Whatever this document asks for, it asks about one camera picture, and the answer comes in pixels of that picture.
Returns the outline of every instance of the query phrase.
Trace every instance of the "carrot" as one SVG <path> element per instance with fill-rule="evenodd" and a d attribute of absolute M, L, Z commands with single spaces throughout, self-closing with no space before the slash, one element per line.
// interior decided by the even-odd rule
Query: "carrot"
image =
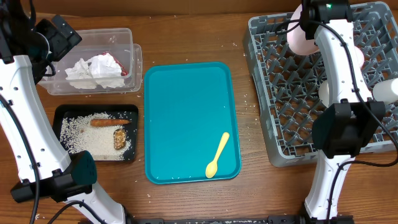
<path fill-rule="evenodd" d="M 106 127 L 114 125 L 129 124 L 130 121 L 126 119 L 92 119 L 90 124 L 93 127 Z"/>

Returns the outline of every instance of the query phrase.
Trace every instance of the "wooden table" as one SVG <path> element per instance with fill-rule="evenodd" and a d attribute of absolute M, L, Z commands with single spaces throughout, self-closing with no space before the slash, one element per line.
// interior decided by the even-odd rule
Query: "wooden table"
<path fill-rule="evenodd" d="M 40 86 L 37 87 L 51 123 L 55 109 L 62 104 L 129 103 L 138 106 L 141 115 L 136 160 L 133 163 L 96 163 L 99 183 L 115 201 L 125 205 L 136 218 L 160 217 L 170 220 L 296 214 L 308 195 L 315 164 L 276 168 L 268 161 L 259 122 L 256 91 L 243 56 L 242 39 L 248 20 L 253 16 L 260 14 L 97 17 L 68 20 L 76 30 L 130 28 L 134 42 L 140 44 L 143 50 L 144 71 L 154 65 L 209 61 L 224 62 L 231 70 L 242 171 L 233 180 L 194 184 L 155 185 L 146 178 L 144 85 L 137 93 L 89 97 L 51 96 Z M 32 202 L 17 204 L 9 193 L 19 179 L 14 156 L 2 131 L 0 142 L 1 223 L 28 223 Z M 386 163 L 395 156 L 396 152 L 390 152 L 360 155 L 358 159 Z M 353 165 L 340 197 L 339 213 L 354 215 L 356 223 L 397 223 L 397 176 L 398 166 L 382 169 Z M 41 200 L 37 212 L 40 219 L 37 223 L 47 223 L 62 206 L 62 203 L 57 204 L 51 199 Z M 68 209 L 58 218 L 57 223 L 76 223 L 81 219 L 84 218 L 77 210 Z"/>

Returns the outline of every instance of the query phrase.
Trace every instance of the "white tissue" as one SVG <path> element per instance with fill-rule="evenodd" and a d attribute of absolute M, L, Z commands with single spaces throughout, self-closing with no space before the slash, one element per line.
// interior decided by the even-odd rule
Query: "white tissue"
<path fill-rule="evenodd" d="M 109 53 L 97 55 L 86 62 L 81 58 L 73 68 L 65 69 L 67 80 L 85 78 L 117 78 L 121 77 L 122 69 Z M 79 89 L 95 89 L 97 85 L 103 88 L 116 88 L 124 86 L 124 79 L 95 80 L 92 82 L 70 82 L 71 86 Z"/>

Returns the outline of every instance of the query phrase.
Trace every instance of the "gray plastic basket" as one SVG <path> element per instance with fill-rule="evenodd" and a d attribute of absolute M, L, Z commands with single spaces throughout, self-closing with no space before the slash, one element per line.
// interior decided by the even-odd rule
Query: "gray plastic basket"
<path fill-rule="evenodd" d="M 398 77 L 398 28 L 387 4 L 372 2 L 351 6 L 354 43 L 364 53 L 362 73 L 370 90 L 377 82 Z M 312 144 L 313 121 L 325 107 L 318 87 L 326 80 L 320 53 L 300 56 L 289 49 L 286 35 L 274 28 L 291 13 L 253 17 L 243 44 L 249 71 L 256 84 L 261 127 L 270 162 L 277 167 L 308 164 L 317 159 Z M 398 103 L 386 105 L 383 123 L 398 139 Z M 361 152 L 394 150 L 379 128 Z"/>

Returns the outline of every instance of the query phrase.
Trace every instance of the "black baking tray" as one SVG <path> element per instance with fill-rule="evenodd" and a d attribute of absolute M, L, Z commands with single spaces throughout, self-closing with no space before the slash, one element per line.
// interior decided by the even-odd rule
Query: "black baking tray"
<path fill-rule="evenodd" d="M 62 121 L 64 118 L 77 118 L 79 116 L 88 116 L 94 113 L 107 113 L 116 119 L 128 119 L 129 124 L 123 125 L 127 138 L 131 139 L 131 146 L 123 154 L 123 161 L 133 161 L 136 157 L 137 144 L 137 126 L 138 126 L 138 108 L 136 105 L 60 105 L 55 110 L 52 129 L 60 140 Z M 61 142 L 63 148 L 67 151 L 68 147 Z"/>

